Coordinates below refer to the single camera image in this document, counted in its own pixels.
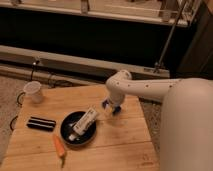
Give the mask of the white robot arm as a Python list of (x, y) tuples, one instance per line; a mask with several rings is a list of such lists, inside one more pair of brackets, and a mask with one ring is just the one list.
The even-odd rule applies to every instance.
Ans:
[(127, 94), (162, 104), (160, 171), (213, 171), (213, 80), (134, 80), (121, 70), (107, 79), (106, 87), (103, 106), (115, 113)]

